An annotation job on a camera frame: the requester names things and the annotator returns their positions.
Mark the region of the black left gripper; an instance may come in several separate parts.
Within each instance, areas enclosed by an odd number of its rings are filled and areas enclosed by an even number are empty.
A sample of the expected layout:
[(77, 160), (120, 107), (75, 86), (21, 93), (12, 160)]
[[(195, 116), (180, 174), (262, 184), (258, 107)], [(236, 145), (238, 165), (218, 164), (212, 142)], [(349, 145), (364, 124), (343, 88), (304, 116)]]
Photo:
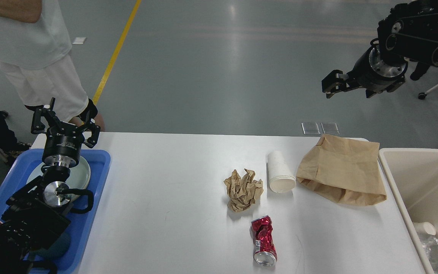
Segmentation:
[[(46, 131), (46, 143), (43, 150), (42, 162), (47, 166), (60, 165), (73, 168), (79, 164), (82, 144), (93, 148), (99, 138), (101, 127), (96, 125), (91, 112), (87, 112), (85, 120), (77, 129), (62, 130), (62, 122), (53, 111), (56, 99), (52, 97), (49, 105), (35, 107), (30, 132), (33, 135), (45, 132), (44, 118), (49, 126)], [(91, 132), (84, 140), (83, 133)]]

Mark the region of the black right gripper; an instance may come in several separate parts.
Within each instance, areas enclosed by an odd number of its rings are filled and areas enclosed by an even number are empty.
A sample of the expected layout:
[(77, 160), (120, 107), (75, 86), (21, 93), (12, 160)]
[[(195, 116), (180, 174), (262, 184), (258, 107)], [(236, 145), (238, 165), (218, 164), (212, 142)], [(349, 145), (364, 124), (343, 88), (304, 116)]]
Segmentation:
[(389, 65), (385, 63), (379, 52), (379, 46), (371, 46), (356, 61), (351, 74), (341, 70), (332, 70), (321, 81), (322, 92), (327, 99), (339, 92), (348, 92), (358, 88), (365, 88), (366, 98), (384, 91), (394, 92), (405, 83), (405, 73), (408, 62)]

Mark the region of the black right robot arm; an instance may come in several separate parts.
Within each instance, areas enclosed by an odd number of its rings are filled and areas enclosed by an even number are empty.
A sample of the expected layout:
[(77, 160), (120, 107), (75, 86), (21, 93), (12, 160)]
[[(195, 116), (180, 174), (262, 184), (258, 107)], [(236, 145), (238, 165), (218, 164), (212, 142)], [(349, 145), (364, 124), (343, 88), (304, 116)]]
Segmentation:
[(364, 88), (366, 97), (394, 92), (405, 83), (409, 61), (415, 61), (411, 80), (438, 67), (438, 0), (413, 0), (391, 8), (379, 21), (377, 38), (347, 73), (332, 70), (322, 80), (330, 99), (339, 92)]

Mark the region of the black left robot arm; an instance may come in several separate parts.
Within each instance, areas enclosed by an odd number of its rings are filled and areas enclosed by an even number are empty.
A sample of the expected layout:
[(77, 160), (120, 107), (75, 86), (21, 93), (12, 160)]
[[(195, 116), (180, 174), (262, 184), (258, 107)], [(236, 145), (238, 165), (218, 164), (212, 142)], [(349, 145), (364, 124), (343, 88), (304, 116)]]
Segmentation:
[(33, 268), (57, 273), (51, 260), (27, 260), (30, 251), (49, 249), (66, 231), (68, 213), (85, 214), (94, 206), (94, 193), (86, 188), (71, 188), (66, 180), (78, 166), (82, 144), (93, 148), (100, 127), (90, 114), (80, 126), (61, 121), (49, 106), (36, 108), (32, 134), (45, 133), (42, 154), (44, 171), (7, 199), (7, 210), (0, 224), (0, 274), (28, 274)]

